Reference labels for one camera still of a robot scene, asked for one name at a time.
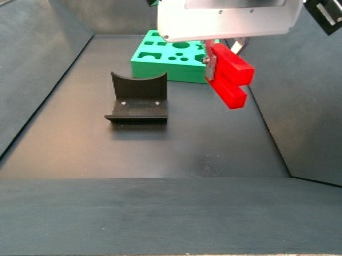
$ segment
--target red block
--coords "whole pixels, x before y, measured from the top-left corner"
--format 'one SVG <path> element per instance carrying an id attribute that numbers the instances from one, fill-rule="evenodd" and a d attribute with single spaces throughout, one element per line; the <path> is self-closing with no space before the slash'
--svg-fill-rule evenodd
<path id="1" fill-rule="evenodd" d="M 254 67 L 223 44 L 215 44 L 211 49 L 218 61 L 215 78 L 208 83 L 228 108 L 242 108 L 247 94 L 239 86 L 251 84 Z"/>

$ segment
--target white robot part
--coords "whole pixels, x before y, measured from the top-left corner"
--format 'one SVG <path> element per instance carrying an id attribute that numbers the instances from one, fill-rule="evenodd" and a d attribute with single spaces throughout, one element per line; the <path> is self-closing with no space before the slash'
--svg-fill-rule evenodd
<path id="1" fill-rule="evenodd" d="M 284 34 L 302 0 L 161 0 L 157 30 L 167 42 Z"/>

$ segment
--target gray surface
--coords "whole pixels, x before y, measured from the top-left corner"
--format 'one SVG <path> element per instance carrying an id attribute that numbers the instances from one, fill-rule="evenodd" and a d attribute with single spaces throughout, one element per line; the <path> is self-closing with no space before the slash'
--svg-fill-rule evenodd
<path id="1" fill-rule="evenodd" d="M 99 35 L 144 35 L 151 29 L 145 0 L 61 0 Z"/>
<path id="2" fill-rule="evenodd" d="M 306 10 L 290 34 L 252 39 L 251 89 L 294 176 L 342 185 L 342 31 L 327 37 Z"/>
<path id="3" fill-rule="evenodd" d="M 140 36 L 95 37 L 0 163 L 0 178 L 287 177 L 254 101 L 227 109 L 206 84 L 168 83 L 167 126 L 112 126 L 111 71 Z"/>
<path id="4" fill-rule="evenodd" d="M 57 1 L 0 7 L 0 156 L 91 36 Z"/>
<path id="5" fill-rule="evenodd" d="M 0 182 L 1 255 L 340 253 L 342 189 L 288 178 Z"/>

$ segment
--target black holder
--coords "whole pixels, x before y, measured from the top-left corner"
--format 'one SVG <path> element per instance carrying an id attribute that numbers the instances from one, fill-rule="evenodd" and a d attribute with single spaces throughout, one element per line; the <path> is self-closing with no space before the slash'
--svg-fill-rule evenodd
<path id="1" fill-rule="evenodd" d="M 167 74 L 151 79 L 131 79 L 111 74 L 116 101 L 112 114 L 104 117 L 120 123 L 165 123 Z"/>

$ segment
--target green block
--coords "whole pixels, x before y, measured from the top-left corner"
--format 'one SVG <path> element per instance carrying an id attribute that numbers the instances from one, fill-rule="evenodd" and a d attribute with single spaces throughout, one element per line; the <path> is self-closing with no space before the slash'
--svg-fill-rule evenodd
<path id="1" fill-rule="evenodd" d="M 200 41 L 165 43 L 156 30 L 149 30 L 132 56 L 135 78 L 151 78 L 167 72 L 171 81 L 206 83 L 206 56 Z"/>

